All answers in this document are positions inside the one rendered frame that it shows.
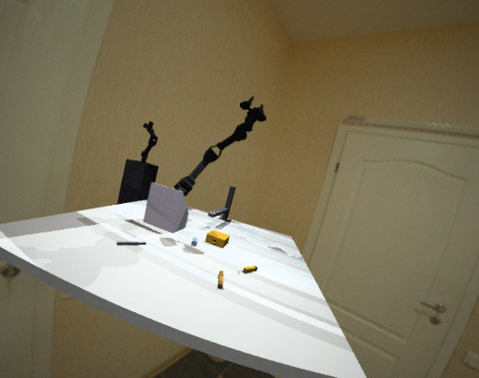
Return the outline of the yellow screwdriver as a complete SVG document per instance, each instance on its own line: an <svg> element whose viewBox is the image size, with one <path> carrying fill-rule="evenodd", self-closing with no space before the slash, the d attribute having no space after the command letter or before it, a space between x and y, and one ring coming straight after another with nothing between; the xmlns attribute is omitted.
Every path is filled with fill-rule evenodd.
<svg viewBox="0 0 479 378"><path fill-rule="evenodd" d="M250 273L250 272L253 272L253 271L258 271L258 267L256 265L255 266L244 267L244 269L242 271L244 273Z"/></svg>

